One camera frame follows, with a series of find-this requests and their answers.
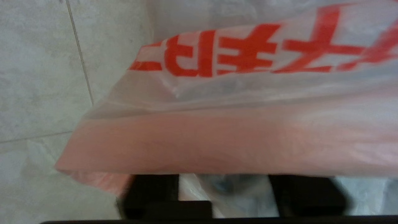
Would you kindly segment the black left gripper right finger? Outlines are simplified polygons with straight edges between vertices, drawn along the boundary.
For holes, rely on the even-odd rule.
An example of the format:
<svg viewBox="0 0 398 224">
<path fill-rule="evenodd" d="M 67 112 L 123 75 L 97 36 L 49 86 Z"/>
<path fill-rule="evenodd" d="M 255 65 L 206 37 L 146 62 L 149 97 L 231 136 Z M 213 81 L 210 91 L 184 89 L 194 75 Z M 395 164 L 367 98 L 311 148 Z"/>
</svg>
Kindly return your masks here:
<svg viewBox="0 0 398 224">
<path fill-rule="evenodd" d="M 279 216 L 342 216 L 351 203 L 340 187 L 327 177 L 268 176 Z"/>
</svg>

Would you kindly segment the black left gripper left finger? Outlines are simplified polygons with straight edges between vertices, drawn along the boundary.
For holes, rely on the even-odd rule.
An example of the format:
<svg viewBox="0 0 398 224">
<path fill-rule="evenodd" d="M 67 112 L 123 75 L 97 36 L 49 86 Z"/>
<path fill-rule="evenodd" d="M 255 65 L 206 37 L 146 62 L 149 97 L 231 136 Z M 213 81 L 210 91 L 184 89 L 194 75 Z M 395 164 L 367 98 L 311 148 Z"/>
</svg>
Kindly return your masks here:
<svg viewBox="0 0 398 224">
<path fill-rule="evenodd" d="M 212 219 L 208 200 L 179 200 L 179 175 L 136 175 L 118 199 L 123 219 Z"/>
</svg>

